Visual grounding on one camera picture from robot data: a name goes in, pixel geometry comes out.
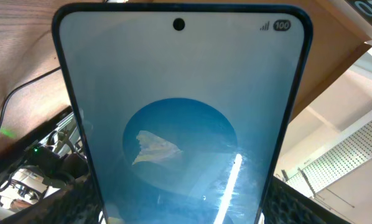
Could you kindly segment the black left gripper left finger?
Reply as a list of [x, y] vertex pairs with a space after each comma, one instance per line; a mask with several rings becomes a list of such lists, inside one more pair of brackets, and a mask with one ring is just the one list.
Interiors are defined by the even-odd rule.
[[102, 207], [91, 175], [84, 175], [0, 224], [99, 224]]

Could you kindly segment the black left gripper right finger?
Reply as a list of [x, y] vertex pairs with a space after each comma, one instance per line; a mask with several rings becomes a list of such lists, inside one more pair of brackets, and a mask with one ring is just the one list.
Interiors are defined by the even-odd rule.
[[262, 213], [264, 224], [349, 224], [278, 178], [272, 178]]

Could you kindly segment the blue screen smartphone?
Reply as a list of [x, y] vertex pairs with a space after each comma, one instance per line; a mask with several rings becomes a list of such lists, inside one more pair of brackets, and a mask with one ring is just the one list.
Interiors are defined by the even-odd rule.
[[289, 4], [71, 3], [52, 37], [109, 223], [256, 223], [313, 37]]

